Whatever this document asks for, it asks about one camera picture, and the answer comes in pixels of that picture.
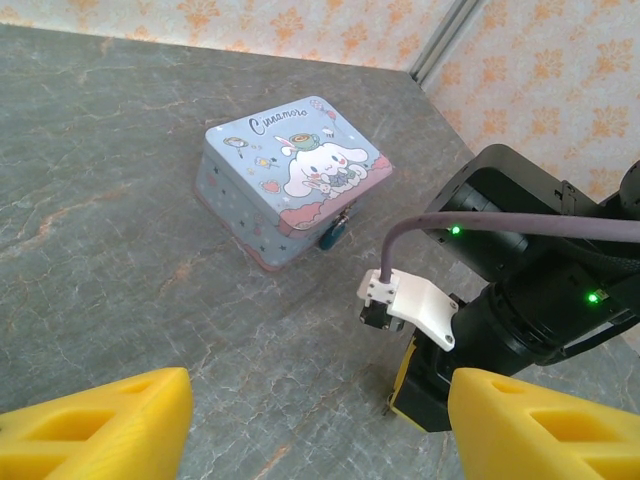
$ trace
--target wallpaper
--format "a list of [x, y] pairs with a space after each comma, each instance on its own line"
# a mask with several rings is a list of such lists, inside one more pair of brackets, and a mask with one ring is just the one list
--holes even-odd
[[488, 0], [424, 86], [467, 145], [505, 143], [596, 200], [640, 159], [640, 0]]
[[408, 70], [453, 0], [0, 0], [0, 23]]

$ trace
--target blue padlock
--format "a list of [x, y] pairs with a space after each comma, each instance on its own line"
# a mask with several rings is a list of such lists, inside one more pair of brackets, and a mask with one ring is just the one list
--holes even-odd
[[320, 250], [330, 250], [333, 248], [346, 230], [348, 220], [349, 217], [347, 215], [341, 215], [331, 228], [320, 237], [320, 241], [318, 242]]

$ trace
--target light blue box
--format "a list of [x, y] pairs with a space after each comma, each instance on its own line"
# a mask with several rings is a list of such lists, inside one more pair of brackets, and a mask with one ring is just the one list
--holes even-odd
[[326, 100], [308, 97], [209, 129], [195, 191], [273, 271], [353, 216], [392, 170]]

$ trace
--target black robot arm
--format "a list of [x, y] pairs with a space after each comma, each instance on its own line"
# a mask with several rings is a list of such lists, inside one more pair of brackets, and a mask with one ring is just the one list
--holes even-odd
[[[449, 430], [446, 403], [456, 368], [513, 375], [531, 364], [575, 356], [638, 323], [638, 220], [638, 163], [620, 191], [597, 204], [509, 147], [487, 147], [448, 182], [424, 216], [389, 232], [381, 271], [368, 273], [359, 290], [363, 323], [399, 330], [407, 320], [418, 327], [391, 408], [427, 431]], [[392, 274], [391, 247], [415, 228], [490, 282], [476, 299], [464, 303], [451, 296], [455, 304], [444, 311], [430, 282]], [[421, 281], [422, 290], [416, 286]], [[403, 288], [433, 296], [414, 305]], [[432, 318], [425, 318], [425, 305]], [[607, 322], [607, 330], [574, 343]]]

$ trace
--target white connector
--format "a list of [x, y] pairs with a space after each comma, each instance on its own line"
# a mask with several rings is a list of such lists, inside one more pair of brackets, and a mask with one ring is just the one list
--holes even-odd
[[387, 304], [387, 314], [412, 323], [433, 342], [448, 352], [455, 346], [451, 318], [458, 304], [426, 278], [393, 270], [391, 282], [380, 282], [380, 270], [364, 276], [358, 298], [365, 307], [371, 301]]

